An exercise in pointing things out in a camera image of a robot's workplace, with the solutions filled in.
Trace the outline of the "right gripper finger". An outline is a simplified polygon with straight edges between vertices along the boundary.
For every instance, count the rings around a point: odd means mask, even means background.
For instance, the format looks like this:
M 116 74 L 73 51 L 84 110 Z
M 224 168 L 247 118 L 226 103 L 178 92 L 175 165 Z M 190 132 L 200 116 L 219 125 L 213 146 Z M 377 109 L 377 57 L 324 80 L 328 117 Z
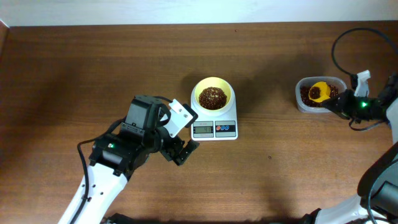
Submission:
M 321 106 L 324 108 L 338 108 L 339 107 L 339 100 L 342 96 L 345 95 L 345 92 L 340 93 L 332 98 L 329 98 L 321 103 Z
M 342 112 L 337 105 L 334 104 L 323 104 L 323 107 L 327 110 L 331 111 L 332 113 L 336 114 L 341 119 L 350 119 L 350 117 Z

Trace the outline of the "yellow plastic measuring scoop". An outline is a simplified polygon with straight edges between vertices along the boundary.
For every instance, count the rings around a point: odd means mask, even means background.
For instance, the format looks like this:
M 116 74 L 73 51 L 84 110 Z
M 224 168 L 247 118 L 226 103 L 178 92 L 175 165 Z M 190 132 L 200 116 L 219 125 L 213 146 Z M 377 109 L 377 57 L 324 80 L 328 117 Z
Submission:
M 310 88 L 308 97 L 316 103 L 322 103 L 330 99 L 330 93 L 331 89 L 326 82 L 317 82 Z

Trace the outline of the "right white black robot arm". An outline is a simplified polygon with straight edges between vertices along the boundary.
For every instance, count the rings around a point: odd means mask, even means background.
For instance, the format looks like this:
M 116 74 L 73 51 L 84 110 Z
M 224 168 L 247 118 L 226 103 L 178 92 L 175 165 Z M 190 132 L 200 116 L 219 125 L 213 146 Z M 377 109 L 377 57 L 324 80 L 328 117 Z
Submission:
M 374 121 L 386 123 L 392 133 L 392 146 L 369 167 L 359 181 L 357 193 L 327 209 L 316 209 L 301 223 L 397 223 L 397 74 L 392 74 L 380 94 L 368 95 L 368 72 L 352 75 L 352 87 L 322 106 L 350 124 Z

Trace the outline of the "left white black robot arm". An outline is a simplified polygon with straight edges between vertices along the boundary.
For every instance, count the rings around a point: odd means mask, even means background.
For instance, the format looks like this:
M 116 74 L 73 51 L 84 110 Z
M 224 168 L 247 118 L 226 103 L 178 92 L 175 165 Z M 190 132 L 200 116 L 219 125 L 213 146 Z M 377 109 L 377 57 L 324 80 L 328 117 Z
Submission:
M 136 95 L 127 115 L 90 139 L 92 152 L 81 156 L 84 176 L 60 223 L 100 223 L 134 171 L 160 152 L 181 166 L 199 146 L 178 133 L 198 115 L 187 104 L 162 96 Z

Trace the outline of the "white digital kitchen scale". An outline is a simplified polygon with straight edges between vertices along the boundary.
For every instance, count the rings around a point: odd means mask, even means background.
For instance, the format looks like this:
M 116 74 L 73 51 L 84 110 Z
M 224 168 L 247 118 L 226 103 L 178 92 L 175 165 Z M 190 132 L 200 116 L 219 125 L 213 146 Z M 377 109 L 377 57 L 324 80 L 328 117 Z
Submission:
M 197 120 L 191 125 L 191 137 L 195 141 L 225 141 L 238 138 L 238 117 L 236 112 L 236 97 L 231 106 L 221 111 L 205 111 L 196 103 L 191 107 L 198 114 Z

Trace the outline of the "red beans in bowl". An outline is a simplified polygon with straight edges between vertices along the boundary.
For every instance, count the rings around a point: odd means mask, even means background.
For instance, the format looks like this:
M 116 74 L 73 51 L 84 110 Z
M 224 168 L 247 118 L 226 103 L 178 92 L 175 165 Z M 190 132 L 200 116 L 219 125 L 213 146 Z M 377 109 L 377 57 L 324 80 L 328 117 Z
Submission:
M 227 96 L 221 88 L 208 87 L 200 93 L 199 104 L 207 110 L 218 110 L 227 104 Z

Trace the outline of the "pale yellow plastic bowl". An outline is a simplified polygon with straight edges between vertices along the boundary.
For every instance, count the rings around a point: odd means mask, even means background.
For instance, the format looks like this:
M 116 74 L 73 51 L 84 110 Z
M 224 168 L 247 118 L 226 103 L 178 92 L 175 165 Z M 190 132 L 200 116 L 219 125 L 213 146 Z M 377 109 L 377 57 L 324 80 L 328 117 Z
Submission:
M 199 95 L 205 88 L 208 88 L 208 87 L 218 87 L 218 88 L 221 88 L 225 92 L 225 94 L 227 96 L 227 104 L 224 107 L 222 107 L 221 109 L 218 109 L 218 110 L 207 110 L 200 106 Z M 218 78 L 218 77 L 205 78 L 205 79 L 201 80 L 200 82 L 198 82 L 193 90 L 192 103 L 196 103 L 200 109 L 204 109 L 205 111 L 211 111 L 211 112 L 221 111 L 223 109 L 226 109 L 228 106 L 231 106 L 233 102 L 234 102 L 233 88 L 226 80 L 224 80 L 222 78 Z

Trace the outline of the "clear plastic food container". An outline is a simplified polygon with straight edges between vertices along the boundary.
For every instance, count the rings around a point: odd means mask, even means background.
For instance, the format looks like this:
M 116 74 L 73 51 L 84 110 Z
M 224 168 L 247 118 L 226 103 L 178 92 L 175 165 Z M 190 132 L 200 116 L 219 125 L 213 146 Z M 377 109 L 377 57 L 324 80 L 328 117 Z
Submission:
M 313 114 L 322 114 L 322 113 L 330 113 L 330 111 L 326 108 L 317 108 L 317 107 L 310 107 L 307 106 L 301 98 L 300 89 L 301 87 L 311 87 L 312 85 L 316 84 L 317 82 L 326 82 L 327 84 L 333 85 L 337 87 L 338 91 L 341 93 L 347 89 L 346 83 L 336 77 L 307 77 L 301 79 L 295 87 L 295 94 L 297 100 L 297 108 L 299 111 L 303 113 L 313 113 Z

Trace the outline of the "red adzuki beans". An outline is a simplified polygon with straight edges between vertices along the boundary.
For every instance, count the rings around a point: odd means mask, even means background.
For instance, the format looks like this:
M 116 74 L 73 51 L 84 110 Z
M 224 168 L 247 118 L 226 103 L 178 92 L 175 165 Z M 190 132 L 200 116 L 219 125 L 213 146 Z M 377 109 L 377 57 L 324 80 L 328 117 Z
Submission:
M 339 89 L 337 89 L 336 86 L 329 85 L 329 87 L 330 87 L 330 90 L 331 90 L 331 93 L 330 93 L 330 97 L 331 98 L 339 94 Z M 314 102 L 314 101 L 312 101 L 309 98 L 309 96 L 308 96 L 309 91 L 310 91 L 310 87 L 309 86 L 302 86 L 300 88 L 300 96 L 301 96 L 302 102 L 306 106 L 309 106 L 309 107 L 321 108 L 322 106 L 321 106 L 320 103 Z

